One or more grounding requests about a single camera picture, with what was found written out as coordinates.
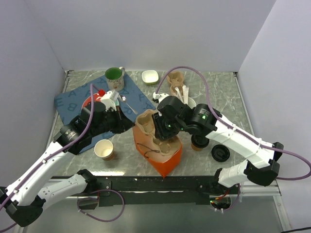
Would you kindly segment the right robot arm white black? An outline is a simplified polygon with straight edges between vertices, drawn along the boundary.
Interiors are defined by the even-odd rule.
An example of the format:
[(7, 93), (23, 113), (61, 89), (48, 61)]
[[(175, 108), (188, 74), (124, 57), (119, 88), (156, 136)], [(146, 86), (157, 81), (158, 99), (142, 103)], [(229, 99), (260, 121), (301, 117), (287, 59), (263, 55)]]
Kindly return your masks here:
[(153, 101), (158, 103), (157, 112), (152, 115), (157, 139), (168, 140), (183, 131), (192, 136), (194, 145), (198, 144), (196, 140), (213, 140), (245, 158), (238, 165), (217, 170), (212, 182), (215, 192), (224, 193), (245, 181), (269, 186), (278, 176), (280, 165), (277, 160), (281, 153), (274, 149), (282, 149), (281, 143), (271, 144), (252, 136), (207, 104), (190, 108), (168, 94), (154, 94)]

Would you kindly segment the brown paper cup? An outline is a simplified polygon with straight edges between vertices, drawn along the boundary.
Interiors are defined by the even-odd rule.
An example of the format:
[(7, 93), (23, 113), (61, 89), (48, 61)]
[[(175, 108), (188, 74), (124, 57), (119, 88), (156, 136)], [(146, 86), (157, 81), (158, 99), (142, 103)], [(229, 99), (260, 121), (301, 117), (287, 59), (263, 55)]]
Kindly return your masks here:
[(204, 148), (206, 148), (207, 145), (197, 145), (197, 144), (194, 144), (194, 143), (191, 143), (191, 148), (194, 150), (194, 151), (202, 151)]
[(95, 154), (103, 160), (109, 161), (114, 158), (113, 143), (107, 139), (100, 140), (94, 147)]

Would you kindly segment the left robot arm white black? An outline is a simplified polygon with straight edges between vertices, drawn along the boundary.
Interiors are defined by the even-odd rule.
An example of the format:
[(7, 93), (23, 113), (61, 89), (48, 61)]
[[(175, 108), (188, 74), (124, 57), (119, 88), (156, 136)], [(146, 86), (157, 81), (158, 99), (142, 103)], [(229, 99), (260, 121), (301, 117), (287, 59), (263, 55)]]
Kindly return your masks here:
[(68, 179), (45, 186), (53, 173), (66, 160), (78, 155), (91, 144), (92, 138), (107, 132), (121, 134), (134, 126), (121, 108), (109, 108), (92, 102), (63, 126), (42, 156), (19, 179), (0, 189), (0, 206), (19, 226), (26, 227), (38, 219), (45, 209), (74, 194), (91, 195), (97, 179), (87, 169)]

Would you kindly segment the black coffee cup lid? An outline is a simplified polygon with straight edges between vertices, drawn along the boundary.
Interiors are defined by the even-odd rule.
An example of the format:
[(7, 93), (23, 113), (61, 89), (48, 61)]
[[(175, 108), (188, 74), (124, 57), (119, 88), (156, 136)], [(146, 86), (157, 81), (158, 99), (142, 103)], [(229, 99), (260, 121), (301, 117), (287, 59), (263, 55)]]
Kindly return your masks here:
[(209, 144), (209, 139), (203, 136), (199, 135), (192, 135), (191, 136), (191, 143), (197, 144), (197, 145), (207, 145)]

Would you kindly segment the cardboard cup carrier tray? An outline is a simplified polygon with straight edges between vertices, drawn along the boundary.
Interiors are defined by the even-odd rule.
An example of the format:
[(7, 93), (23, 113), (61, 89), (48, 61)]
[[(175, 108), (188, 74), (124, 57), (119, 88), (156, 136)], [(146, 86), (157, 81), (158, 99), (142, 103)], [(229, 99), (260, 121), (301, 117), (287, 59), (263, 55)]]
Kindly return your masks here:
[(165, 162), (171, 158), (181, 146), (177, 136), (168, 140), (159, 140), (155, 137), (155, 126), (152, 114), (157, 110), (148, 109), (136, 118), (133, 128), (135, 142), (138, 148), (143, 150), (143, 155), (158, 162)]

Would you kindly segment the orange paper bag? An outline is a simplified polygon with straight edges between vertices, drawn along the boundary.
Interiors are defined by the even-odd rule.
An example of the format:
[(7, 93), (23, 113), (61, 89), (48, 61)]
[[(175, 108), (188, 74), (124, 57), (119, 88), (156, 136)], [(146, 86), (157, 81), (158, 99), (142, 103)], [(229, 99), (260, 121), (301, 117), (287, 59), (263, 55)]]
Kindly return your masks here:
[(155, 138), (154, 132), (145, 133), (138, 126), (133, 128), (137, 151), (165, 178), (181, 161), (183, 144), (179, 137), (169, 140)]

